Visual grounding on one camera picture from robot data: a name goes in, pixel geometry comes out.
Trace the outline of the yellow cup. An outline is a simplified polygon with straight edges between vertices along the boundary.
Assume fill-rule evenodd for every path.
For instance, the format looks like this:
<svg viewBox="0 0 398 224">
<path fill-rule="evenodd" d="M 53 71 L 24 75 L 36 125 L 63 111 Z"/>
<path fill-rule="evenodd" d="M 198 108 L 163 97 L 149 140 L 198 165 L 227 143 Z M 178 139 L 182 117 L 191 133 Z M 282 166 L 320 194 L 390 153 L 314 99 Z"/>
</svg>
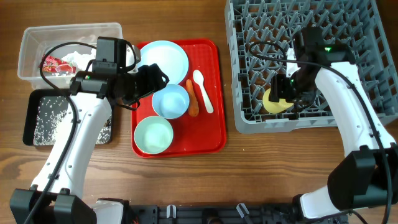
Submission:
<svg viewBox="0 0 398 224">
<path fill-rule="evenodd" d="M 271 89 L 267 89 L 262 97 L 262 104 L 265 110 L 270 114 L 278 114 L 281 113 L 291 107 L 293 107 L 293 103 L 286 102 L 285 99 L 280 99 L 279 102 L 272 102 L 269 100 L 269 96 L 271 93 Z"/>
</svg>

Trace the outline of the light blue plate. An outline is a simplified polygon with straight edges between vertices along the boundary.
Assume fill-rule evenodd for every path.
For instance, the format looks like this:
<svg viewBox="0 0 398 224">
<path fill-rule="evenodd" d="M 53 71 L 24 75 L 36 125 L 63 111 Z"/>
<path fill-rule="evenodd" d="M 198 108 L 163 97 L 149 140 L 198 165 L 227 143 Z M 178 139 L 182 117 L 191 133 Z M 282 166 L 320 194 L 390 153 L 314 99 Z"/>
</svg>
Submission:
<svg viewBox="0 0 398 224">
<path fill-rule="evenodd" d="M 154 63 L 168 76 L 169 84 L 180 84 L 189 69 L 189 60 L 184 49 L 167 40 L 150 42 L 141 48 L 141 61 L 137 67 Z"/>
</svg>

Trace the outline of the light blue bowl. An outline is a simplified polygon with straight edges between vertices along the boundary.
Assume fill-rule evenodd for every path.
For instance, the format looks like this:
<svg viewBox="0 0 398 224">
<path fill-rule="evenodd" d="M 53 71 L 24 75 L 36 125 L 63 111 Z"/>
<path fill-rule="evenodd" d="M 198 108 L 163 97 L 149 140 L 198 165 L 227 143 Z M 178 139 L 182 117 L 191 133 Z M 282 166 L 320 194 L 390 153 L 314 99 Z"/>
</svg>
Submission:
<svg viewBox="0 0 398 224">
<path fill-rule="evenodd" d="M 152 97 L 152 108 L 165 119 L 177 119 L 184 115 L 189 107 L 190 97 L 184 87 L 169 84 L 157 91 Z"/>
</svg>

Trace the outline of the orange carrot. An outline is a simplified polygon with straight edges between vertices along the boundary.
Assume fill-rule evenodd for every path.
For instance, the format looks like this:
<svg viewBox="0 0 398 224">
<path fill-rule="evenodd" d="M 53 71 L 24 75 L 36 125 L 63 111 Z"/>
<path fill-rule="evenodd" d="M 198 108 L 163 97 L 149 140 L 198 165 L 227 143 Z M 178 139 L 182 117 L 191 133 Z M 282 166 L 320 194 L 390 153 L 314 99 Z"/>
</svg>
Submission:
<svg viewBox="0 0 398 224">
<path fill-rule="evenodd" d="M 190 103 L 188 106 L 188 114 L 192 117 L 196 117 L 199 114 L 199 106 L 198 106 L 198 101 L 195 96 L 195 92 L 193 90 L 193 84 L 190 79 L 186 80 L 186 90 L 190 98 Z"/>
</svg>

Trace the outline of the green bowl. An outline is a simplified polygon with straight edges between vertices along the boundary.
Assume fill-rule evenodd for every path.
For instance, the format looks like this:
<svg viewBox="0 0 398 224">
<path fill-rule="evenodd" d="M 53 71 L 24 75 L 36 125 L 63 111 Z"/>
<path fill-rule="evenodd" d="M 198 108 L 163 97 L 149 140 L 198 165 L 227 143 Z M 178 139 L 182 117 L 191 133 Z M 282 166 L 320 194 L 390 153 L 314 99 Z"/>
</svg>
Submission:
<svg viewBox="0 0 398 224">
<path fill-rule="evenodd" d="M 144 118 L 134 130 L 133 141 L 146 154 L 160 154 L 170 147 L 174 139 L 171 124 L 163 117 Z"/>
</svg>

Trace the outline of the white napkin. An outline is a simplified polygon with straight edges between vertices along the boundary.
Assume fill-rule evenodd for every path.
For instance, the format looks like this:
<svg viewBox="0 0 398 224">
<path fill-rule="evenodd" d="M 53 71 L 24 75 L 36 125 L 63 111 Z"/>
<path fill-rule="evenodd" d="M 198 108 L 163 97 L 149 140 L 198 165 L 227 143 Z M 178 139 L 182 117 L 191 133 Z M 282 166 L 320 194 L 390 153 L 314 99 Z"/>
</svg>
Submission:
<svg viewBox="0 0 398 224">
<path fill-rule="evenodd" d="M 77 70 L 86 70 L 88 63 L 94 60 L 95 56 L 96 49 L 91 49 L 89 54 L 80 54 L 74 51 L 62 57 L 62 60 L 72 64 Z"/>
</svg>

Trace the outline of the red snack wrapper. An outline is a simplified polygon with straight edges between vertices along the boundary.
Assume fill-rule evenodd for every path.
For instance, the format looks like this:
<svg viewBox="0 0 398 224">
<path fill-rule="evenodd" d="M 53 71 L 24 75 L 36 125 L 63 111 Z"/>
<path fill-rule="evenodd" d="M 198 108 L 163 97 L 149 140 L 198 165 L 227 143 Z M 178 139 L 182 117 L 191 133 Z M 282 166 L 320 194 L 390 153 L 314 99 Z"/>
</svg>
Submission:
<svg viewBox="0 0 398 224">
<path fill-rule="evenodd" d="M 39 63 L 43 72 L 51 74 L 71 74 L 76 72 L 76 67 L 59 58 L 48 56 L 43 62 Z"/>
</svg>

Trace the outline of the white rice pile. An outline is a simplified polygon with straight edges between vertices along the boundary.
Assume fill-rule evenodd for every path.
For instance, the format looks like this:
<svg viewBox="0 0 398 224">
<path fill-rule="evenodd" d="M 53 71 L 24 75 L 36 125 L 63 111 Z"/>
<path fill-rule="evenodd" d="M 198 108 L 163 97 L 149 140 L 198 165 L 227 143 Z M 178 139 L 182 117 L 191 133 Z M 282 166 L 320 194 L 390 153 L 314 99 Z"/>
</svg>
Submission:
<svg viewBox="0 0 398 224">
<path fill-rule="evenodd" d="M 39 100 L 33 145 L 54 145 L 58 125 L 67 114 L 68 101 L 63 96 L 44 96 Z"/>
</svg>

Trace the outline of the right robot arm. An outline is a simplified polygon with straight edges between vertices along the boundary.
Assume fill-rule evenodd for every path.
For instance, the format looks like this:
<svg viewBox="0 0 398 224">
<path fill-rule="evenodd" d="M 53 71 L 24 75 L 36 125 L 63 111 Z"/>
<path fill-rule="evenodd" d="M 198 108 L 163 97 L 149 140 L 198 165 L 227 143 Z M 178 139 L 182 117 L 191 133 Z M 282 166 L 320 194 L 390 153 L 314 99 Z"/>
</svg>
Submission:
<svg viewBox="0 0 398 224">
<path fill-rule="evenodd" d="M 335 118 L 344 159 L 326 186 L 296 198 L 301 220 L 311 221 L 366 207 L 397 203 L 397 143 L 376 115 L 359 79 L 351 49 L 327 44 L 319 27 L 293 36 L 277 57 L 287 71 L 272 79 L 266 110 L 278 113 L 320 91 Z"/>
</svg>

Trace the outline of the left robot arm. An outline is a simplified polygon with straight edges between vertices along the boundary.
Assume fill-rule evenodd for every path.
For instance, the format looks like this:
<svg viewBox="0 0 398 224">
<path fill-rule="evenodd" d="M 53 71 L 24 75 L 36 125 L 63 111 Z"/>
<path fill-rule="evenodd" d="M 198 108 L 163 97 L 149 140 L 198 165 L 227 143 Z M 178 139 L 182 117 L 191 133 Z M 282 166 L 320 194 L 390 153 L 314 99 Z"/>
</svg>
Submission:
<svg viewBox="0 0 398 224">
<path fill-rule="evenodd" d="M 158 65 L 137 66 L 139 49 L 124 39 L 99 37 L 95 58 L 58 92 L 68 101 L 59 135 L 29 189 L 15 189 L 10 208 L 17 223 L 138 223 L 127 200 L 82 200 L 86 170 L 114 106 L 135 111 L 140 100 L 169 83 Z"/>
</svg>

